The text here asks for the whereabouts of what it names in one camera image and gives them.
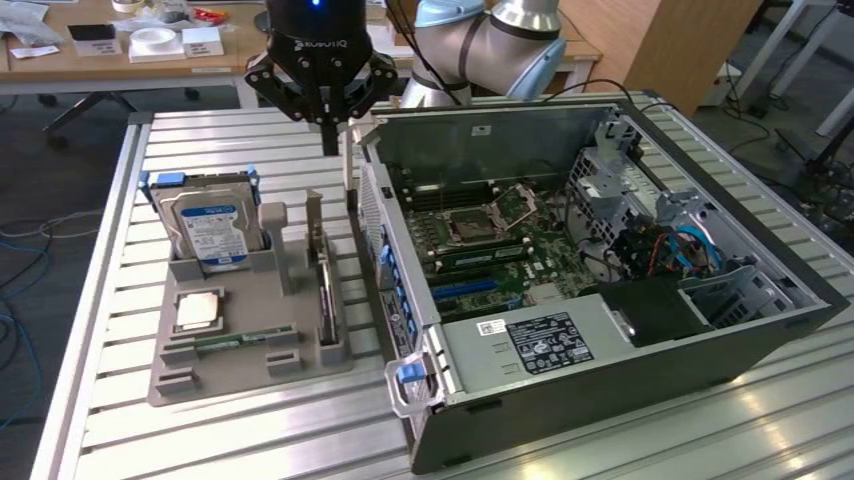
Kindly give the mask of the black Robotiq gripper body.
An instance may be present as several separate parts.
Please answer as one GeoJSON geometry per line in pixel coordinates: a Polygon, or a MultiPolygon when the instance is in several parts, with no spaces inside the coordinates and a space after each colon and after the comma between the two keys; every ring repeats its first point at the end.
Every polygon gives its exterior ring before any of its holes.
{"type": "Polygon", "coordinates": [[[308,60],[329,118],[329,60],[333,49],[372,49],[363,1],[268,1],[267,50],[275,73],[296,89],[288,73],[308,60]]]}

